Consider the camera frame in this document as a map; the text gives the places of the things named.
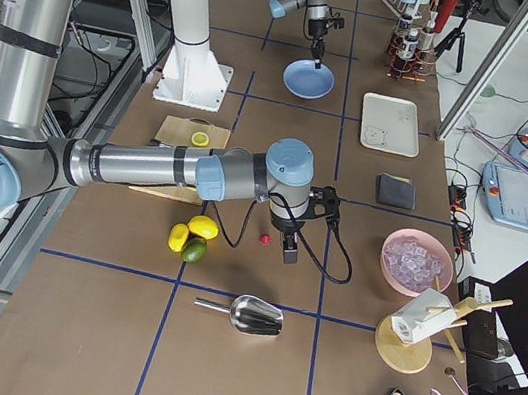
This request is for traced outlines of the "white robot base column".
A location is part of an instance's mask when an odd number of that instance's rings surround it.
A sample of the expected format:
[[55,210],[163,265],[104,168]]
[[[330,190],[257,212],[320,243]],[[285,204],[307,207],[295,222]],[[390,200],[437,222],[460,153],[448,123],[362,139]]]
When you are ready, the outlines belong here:
[[219,111],[233,69],[210,46],[209,0],[170,0],[174,45],[153,97],[199,110]]

